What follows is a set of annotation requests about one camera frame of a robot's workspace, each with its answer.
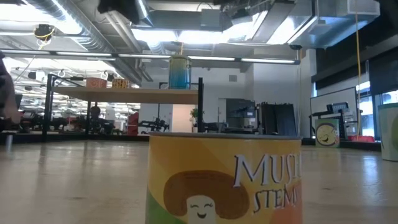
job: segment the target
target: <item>shelf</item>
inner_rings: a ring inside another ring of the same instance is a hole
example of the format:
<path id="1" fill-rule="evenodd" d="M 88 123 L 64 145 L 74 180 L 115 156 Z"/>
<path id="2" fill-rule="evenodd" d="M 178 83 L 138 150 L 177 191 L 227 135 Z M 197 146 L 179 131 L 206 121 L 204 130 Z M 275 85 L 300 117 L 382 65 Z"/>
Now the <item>shelf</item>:
<path id="1" fill-rule="evenodd" d="M 197 105 L 198 90 L 150 90 L 140 88 L 53 87 L 55 93 L 91 102 L 162 103 Z"/>

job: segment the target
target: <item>yellow can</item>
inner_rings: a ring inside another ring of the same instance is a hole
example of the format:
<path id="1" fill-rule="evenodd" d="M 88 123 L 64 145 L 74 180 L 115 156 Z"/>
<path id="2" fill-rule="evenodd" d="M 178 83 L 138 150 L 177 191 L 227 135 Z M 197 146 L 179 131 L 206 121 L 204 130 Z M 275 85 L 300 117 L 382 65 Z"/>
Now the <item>yellow can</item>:
<path id="1" fill-rule="evenodd" d="M 152 133 L 146 224 L 301 224 L 301 139 Z"/>

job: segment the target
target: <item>mushroom cartoon illustration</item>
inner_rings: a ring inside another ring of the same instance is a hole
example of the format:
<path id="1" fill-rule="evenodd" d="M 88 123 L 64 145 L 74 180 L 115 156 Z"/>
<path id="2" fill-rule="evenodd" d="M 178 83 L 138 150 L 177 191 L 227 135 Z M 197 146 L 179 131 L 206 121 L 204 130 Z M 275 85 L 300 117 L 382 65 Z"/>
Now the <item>mushroom cartoon illustration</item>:
<path id="1" fill-rule="evenodd" d="M 179 172 L 164 187 L 167 211 L 188 224 L 216 224 L 216 216 L 227 220 L 242 217 L 249 210 L 244 187 L 233 187 L 234 177 L 213 170 Z"/>

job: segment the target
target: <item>person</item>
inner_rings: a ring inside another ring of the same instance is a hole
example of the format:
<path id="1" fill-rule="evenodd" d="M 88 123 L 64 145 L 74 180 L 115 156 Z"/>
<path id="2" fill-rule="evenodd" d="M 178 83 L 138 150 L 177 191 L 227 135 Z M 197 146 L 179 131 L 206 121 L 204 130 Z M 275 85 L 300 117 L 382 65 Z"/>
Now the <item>person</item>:
<path id="1" fill-rule="evenodd" d="M 12 78 L 3 62 L 4 57 L 0 52 L 0 116 L 4 120 L 10 119 L 12 123 L 19 124 L 21 115 L 17 108 Z"/>

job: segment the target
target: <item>wooden floor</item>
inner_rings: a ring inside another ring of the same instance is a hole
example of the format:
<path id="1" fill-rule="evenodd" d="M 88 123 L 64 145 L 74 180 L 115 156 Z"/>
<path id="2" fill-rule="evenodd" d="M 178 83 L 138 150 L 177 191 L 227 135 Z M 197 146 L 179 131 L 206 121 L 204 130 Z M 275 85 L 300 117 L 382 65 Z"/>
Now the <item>wooden floor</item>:
<path id="1" fill-rule="evenodd" d="M 144 224 L 147 148 L 110 141 L 1 148 L 0 223 Z M 304 224 L 397 223 L 398 163 L 379 152 L 305 147 L 303 200 Z"/>

